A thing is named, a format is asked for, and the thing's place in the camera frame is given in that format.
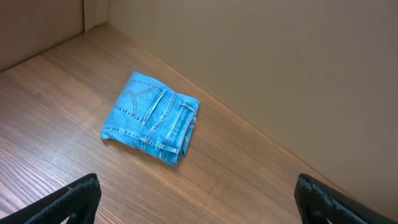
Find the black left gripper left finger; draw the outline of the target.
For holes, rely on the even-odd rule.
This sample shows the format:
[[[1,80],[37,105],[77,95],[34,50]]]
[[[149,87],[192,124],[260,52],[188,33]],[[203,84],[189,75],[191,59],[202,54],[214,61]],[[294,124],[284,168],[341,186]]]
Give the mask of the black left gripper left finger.
[[[100,182],[90,173],[2,218],[1,223],[93,224],[100,199]]]

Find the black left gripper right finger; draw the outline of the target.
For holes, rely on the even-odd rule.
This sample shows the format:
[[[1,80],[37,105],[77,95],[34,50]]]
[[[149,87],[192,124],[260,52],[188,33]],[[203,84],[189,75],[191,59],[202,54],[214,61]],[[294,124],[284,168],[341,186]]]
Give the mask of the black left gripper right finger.
[[[298,176],[294,197],[305,224],[397,224],[308,174]]]

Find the light blue denim jeans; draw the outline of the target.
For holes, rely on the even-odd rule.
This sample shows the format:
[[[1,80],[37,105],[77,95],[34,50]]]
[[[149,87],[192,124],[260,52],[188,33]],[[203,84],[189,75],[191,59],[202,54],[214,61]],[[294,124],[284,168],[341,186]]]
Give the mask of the light blue denim jeans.
[[[116,140],[177,166],[186,156],[200,101],[134,72],[101,130],[101,139]]]

